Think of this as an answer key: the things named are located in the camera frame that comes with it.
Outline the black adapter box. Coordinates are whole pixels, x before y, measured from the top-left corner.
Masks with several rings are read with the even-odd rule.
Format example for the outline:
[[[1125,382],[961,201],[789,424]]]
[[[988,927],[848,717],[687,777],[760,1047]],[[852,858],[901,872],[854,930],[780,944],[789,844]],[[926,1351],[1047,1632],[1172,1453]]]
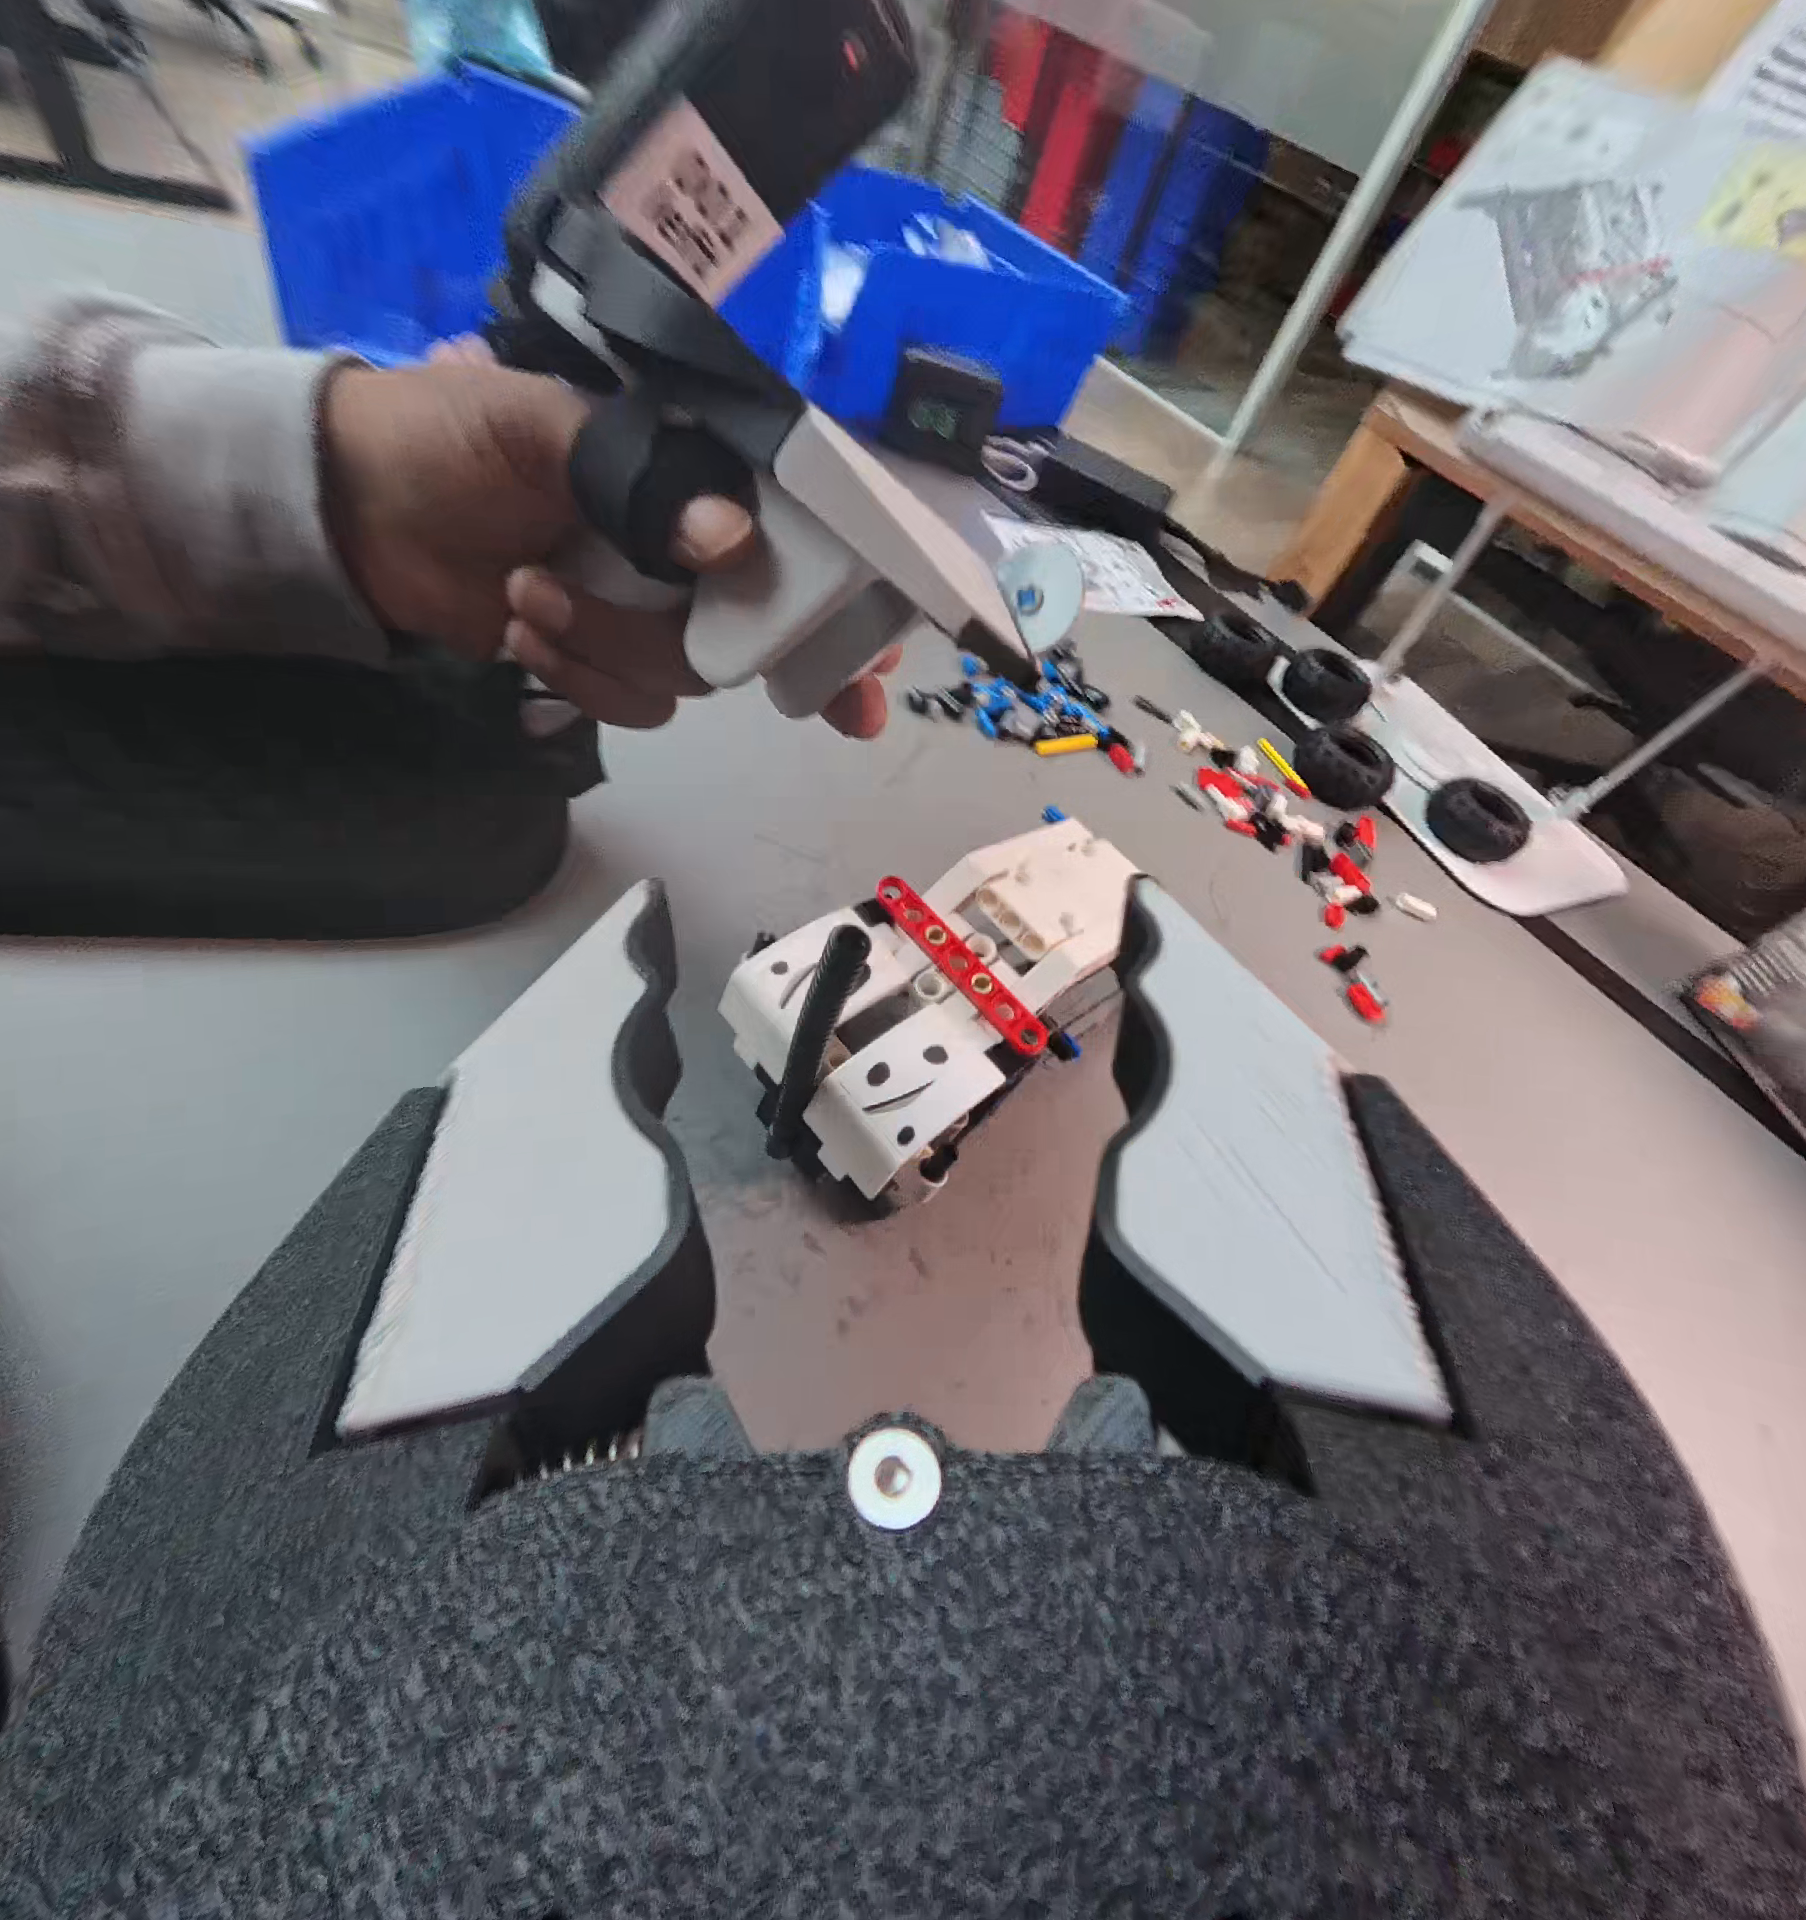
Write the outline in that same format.
[[[1082,438],[1058,435],[1035,450],[1031,498],[1060,520],[1121,532],[1150,531],[1169,513],[1167,483]]]

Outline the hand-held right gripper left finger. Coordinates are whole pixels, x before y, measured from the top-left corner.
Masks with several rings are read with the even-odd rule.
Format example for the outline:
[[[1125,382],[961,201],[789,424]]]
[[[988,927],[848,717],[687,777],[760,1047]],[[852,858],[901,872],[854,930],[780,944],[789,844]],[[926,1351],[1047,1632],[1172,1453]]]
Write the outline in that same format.
[[[608,1442],[709,1370],[716,1265],[668,1127],[673,990],[670,900],[640,880],[445,1072],[338,1442],[467,1421]]]

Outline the black toy tyre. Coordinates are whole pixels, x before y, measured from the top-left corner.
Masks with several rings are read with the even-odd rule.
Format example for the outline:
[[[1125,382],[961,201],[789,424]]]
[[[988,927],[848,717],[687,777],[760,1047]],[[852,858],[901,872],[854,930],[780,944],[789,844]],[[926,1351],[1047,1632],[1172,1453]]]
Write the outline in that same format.
[[[1299,649],[1284,663],[1274,691],[1297,716],[1321,728],[1356,719],[1371,699],[1367,670],[1329,646]]]
[[[1494,866],[1518,854],[1534,834],[1534,818],[1508,790],[1480,777],[1453,777],[1424,796],[1424,826],[1448,854],[1471,866]]]
[[[1234,689],[1266,687],[1271,671],[1290,662],[1286,642],[1235,606],[1210,612],[1190,635],[1185,653],[1203,674]]]
[[[1384,803],[1396,777],[1392,752],[1355,728],[1299,731],[1290,763],[1310,799],[1338,811],[1363,811]]]

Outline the person's left hand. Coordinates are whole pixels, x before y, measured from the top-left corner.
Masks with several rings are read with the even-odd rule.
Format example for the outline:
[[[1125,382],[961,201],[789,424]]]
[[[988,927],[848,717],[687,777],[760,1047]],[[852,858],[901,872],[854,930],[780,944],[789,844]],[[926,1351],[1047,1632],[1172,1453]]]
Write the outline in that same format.
[[[336,364],[317,407],[330,547],[376,624],[510,659],[595,723],[666,726],[709,694],[687,612],[582,587],[567,455],[589,405],[477,341],[424,364]]]

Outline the pile of blue black pins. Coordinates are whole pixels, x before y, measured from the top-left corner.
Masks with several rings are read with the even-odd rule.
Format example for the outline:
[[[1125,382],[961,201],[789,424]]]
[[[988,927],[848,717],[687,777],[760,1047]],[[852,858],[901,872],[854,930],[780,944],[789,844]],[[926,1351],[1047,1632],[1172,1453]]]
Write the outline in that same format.
[[[1083,675],[1082,659],[1072,646],[1062,646],[1058,657],[1039,657],[1033,684],[1016,684],[994,671],[977,653],[961,651],[956,678],[947,684],[909,684],[905,706],[1029,751],[1041,736],[1095,731],[1101,739],[1101,751],[1095,754],[1105,756],[1124,777],[1138,777],[1145,766],[1130,731],[1113,723],[1109,693]]]

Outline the blue plastic bin with tag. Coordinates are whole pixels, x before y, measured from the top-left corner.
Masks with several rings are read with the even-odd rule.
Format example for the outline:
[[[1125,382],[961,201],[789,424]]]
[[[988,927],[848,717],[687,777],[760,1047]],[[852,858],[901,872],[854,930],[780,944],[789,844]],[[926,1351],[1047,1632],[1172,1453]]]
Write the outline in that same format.
[[[579,112],[456,65],[248,135],[284,342],[410,364],[478,332],[510,203]]]

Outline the pile of red white parts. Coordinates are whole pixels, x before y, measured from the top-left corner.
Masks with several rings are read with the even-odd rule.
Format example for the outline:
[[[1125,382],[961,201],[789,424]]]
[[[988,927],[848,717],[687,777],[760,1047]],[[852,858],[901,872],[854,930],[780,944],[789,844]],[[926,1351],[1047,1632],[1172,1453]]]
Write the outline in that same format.
[[[1136,710],[1174,735],[1185,762],[1180,799],[1216,820],[1227,834],[1286,862],[1308,897],[1315,964],[1331,979],[1350,1018],[1368,1032],[1385,1029],[1393,997],[1382,975],[1382,930],[1389,921],[1431,925],[1440,911],[1428,897],[1398,886],[1382,870],[1384,803],[1338,811],[1288,793],[1259,763],[1254,741],[1266,736],[1288,762],[1293,741],[1282,746],[1263,731],[1231,743],[1185,706],[1161,706],[1138,696]]]

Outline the wooden background table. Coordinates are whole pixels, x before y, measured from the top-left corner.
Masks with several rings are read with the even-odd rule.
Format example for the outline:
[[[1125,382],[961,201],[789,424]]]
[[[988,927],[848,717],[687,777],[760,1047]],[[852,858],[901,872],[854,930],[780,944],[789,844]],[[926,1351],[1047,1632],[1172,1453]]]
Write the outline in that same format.
[[[186,178],[129,172],[100,157],[70,68],[74,63],[111,65],[116,56],[103,42],[57,18],[45,4],[20,2],[0,4],[0,46],[50,145],[50,155],[0,149],[1,183],[92,193],[148,207],[236,212],[236,197],[207,155],[193,155],[195,174]]]

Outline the white black toy truck chassis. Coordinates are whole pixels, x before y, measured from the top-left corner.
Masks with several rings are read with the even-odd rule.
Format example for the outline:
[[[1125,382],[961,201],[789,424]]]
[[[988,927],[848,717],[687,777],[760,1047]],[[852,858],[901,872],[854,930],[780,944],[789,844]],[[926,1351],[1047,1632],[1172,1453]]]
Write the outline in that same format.
[[[892,1210],[941,1187],[962,1140],[1047,1063],[1072,1063],[1119,994],[1136,866],[1054,814],[924,888],[764,934],[720,1013],[762,1089],[774,1161]]]

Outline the shelf of coloured bins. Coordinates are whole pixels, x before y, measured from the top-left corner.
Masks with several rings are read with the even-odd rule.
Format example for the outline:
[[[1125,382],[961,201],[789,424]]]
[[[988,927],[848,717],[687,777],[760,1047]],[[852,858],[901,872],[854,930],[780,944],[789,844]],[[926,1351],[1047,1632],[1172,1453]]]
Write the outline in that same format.
[[[1011,219],[1111,284],[1109,349],[1172,364],[1214,296],[1274,143],[1203,78],[1176,4],[985,4],[979,73],[1011,132]]]

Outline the grey desk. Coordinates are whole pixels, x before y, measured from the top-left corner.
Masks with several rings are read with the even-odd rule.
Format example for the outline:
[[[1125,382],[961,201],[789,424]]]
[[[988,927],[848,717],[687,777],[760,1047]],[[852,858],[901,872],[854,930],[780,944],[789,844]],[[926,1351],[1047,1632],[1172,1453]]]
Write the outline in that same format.
[[[1555,944],[1380,831],[1348,1014],[1284,858],[1201,820],[1161,730],[1127,779],[895,710],[872,743],[749,687],[611,731],[567,862],[477,934],[373,947],[0,943],[0,1618],[24,1653],[92,1503],[173,1373],[398,1094],[435,1079],[631,882],[668,886],[682,1082],[670,1122],[716,1255],[714,1361],[756,1443],[820,1448],[892,1405],[1035,1446],[1086,1373],[1086,1186],[1121,1116],[1109,1033],[1044,1069],[928,1203],[834,1223],[774,1166],[717,1016],[760,930],[935,877],[1073,811],[1341,1056],[1389,1079],[1588,1313],[1654,1405],[1764,1630],[1806,1770],[1806,1161],[1563,956],[1652,1008],[1727,935],[1647,880]]]

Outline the grey round toy disc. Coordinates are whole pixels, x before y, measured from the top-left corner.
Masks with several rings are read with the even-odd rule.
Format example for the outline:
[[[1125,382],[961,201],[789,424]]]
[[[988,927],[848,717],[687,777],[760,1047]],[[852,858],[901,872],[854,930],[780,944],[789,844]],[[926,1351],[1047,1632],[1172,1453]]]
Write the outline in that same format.
[[[1083,610],[1083,569],[1060,541],[1024,541],[994,565],[994,582],[1025,651],[1044,657],[1066,640]]]

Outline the black power bank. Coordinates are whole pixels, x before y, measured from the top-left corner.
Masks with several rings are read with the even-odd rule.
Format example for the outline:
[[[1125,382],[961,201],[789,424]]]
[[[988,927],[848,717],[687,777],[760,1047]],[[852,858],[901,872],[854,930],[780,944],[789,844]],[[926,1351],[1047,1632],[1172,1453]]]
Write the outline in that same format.
[[[985,364],[938,347],[906,346],[875,438],[918,464],[975,479],[985,465],[1003,392],[1003,380]]]

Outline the printed task sheet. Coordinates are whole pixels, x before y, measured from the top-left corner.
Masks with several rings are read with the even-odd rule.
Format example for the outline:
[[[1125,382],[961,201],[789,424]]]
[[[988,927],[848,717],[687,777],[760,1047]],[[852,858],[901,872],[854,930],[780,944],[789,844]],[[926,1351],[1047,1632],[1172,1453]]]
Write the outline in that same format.
[[[1751,132],[1806,143],[1806,2],[1777,2],[1706,82],[1700,106]]]

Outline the open instruction booklet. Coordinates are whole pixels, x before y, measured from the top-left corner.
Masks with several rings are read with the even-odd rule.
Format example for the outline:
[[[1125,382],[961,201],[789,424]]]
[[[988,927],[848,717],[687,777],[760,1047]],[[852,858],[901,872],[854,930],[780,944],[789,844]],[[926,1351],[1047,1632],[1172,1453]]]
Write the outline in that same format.
[[[1691,491],[1806,390],[1806,120],[1531,71],[1340,323],[1343,358]]]

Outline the white book stand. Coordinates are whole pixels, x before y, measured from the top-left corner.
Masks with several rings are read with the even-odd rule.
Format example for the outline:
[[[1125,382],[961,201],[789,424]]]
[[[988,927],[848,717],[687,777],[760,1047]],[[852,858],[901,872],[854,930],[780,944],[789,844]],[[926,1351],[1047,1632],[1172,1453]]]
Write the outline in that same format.
[[[1652,557],[1694,582],[1719,591],[1734,612],[1780,633],[1806,653],[1806,576],[1787,572],[1748,547],[1715,532],[1639,468],[1595,442],[1531,416],[1463,417],[1463,441],[1474,461],[1545,492],[1567,511],[1609,515],[1634,528]],[[1582,826],[1588,811],[1643,772],[1689,731],[1728,706],[1745,689],[1769,678],[1754,662],[1732,663],[1675,717],[1659,721],[1628,754],[1595,777],[1561,790],[1539,790],[1488,743],[1406,675],[1406,659],[1437,613],[1456,594],[1466,569],[1488,554],[1508,524],[1477,511],[1460,548],[1422,589],[1384,653],[1365,663],[1371,699],[1361,721],[1396,762],[1385,811],[1437,866],[1484,904],[1534,919],[1599,904],[1627,889],[1619,860]],[[1424,826],[1426,793],[1453,777],[1480,777],[1508,790],[1534,818],[1527,846],[1494,866],[1471,866],[1440,849]]]

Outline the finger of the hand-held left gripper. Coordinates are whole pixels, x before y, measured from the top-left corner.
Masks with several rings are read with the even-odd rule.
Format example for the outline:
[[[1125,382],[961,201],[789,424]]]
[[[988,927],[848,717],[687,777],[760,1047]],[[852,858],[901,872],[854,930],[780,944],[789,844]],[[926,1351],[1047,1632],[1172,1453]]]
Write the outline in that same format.
[[[994,568],[818,407],[771,461],[771,551],[791,600],[775,680],[856,678],[918,621],[1011,680],[1035,680]]]

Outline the white sticker sheet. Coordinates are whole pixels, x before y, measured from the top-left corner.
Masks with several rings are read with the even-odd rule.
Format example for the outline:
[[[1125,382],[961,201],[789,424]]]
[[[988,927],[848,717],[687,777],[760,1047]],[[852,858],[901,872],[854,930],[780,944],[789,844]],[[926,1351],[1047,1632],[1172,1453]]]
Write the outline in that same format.
[[[1082,610],[1090,613],[1199,620],[1203,612],[1174,589],[1148,551],[1117,535],[1075,531],[993,511],[984,527],[1005,554],[1056,544],[1082,577]]]

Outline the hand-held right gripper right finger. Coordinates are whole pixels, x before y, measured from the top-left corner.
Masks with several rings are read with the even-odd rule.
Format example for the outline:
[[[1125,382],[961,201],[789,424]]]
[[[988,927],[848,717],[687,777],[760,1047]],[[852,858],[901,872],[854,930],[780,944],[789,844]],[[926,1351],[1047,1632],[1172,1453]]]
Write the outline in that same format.
[[[1125,889],[1079,1322],[1172,1448],[1297,1448],[1329,1411],[1443,1430],[1452,1385],[1340,1056],[1153,877]]]

